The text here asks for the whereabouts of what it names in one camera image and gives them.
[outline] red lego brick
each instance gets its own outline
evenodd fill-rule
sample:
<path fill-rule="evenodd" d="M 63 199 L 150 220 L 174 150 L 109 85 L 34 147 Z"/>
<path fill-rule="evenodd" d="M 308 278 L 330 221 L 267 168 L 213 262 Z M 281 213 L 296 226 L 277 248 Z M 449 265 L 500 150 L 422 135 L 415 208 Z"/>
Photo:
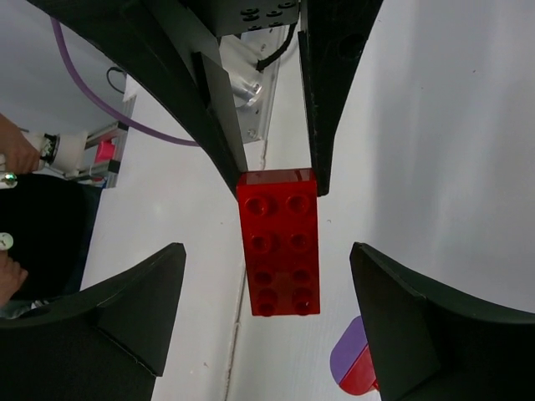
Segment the red lego brick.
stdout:
<path fill-rule="evenodd" d="M 379 389 L 367 345 L 340 382 L 340 387 L 351 395 L 364 395 L 374 389 Z"/>
<path fill-rule="evenodd" d="M 240 178 L 253 315 L 319 313 L 317 197 L 311 169 L 252 171 Z"/>

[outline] white device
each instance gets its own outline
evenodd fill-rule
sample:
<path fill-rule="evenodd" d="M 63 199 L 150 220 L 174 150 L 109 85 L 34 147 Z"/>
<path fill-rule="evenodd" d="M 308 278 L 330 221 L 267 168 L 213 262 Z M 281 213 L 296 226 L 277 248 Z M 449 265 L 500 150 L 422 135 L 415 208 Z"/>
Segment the white device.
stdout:
<path fill-rule="evenodd" d="M 79 174 L 84 160 L 87 134 L 82 135 L 48 135 L 25 133 L 26 140 L 41 153 L 39 170 L 45 165 L 57 170 L 66 177 Z M 6 171 L 6 160 L 0 155 L 0 172 Z"/>

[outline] white wall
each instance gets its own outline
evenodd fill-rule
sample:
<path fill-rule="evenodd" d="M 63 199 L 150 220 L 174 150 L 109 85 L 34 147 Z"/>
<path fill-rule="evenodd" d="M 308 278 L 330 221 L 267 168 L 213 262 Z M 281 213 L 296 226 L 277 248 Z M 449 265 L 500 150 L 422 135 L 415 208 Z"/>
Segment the white wall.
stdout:
<path fill-rule="evenodd" d="M 110 104 L 121 95 L 105 79 L 112 63 L 82 38 L 64 29 L 80 75 Z M 0 112 L 31 130 L 76 133 L 112 119 L 74 85 L 57 49 L 48 16 L 21 0 L 0 2 Z M 117 83 L 121 77 L 113 76 Z"/>

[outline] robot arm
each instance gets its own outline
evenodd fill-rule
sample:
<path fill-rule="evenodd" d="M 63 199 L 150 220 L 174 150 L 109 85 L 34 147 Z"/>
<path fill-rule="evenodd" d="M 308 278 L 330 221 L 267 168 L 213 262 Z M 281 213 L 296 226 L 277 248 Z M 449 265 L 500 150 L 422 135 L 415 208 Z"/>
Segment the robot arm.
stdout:
<path fill-rule="evenodd" d="M 329 193 L 334 136 L 382 0 L 29 0 L 143 85 L 208 153 L 232 193 L 247 171 L 219 40 L 296 23 L 318 194 Z"/>

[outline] metal bracket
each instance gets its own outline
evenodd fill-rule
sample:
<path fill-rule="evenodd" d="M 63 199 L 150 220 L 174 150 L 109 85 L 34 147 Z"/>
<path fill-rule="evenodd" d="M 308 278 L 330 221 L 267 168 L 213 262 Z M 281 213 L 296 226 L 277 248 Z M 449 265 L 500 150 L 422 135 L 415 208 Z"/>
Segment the metal bracket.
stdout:
<path fill-rule="evenodd" d="M 280 60 L 262 73 L 256 70 L 284 41 L 285 27 L 244 33 L 241 38 L 224 37 L 220 52 L 223 68 L 229 73 L 237 118 L 244 144 L 265 140 L 273 110 Z"/>

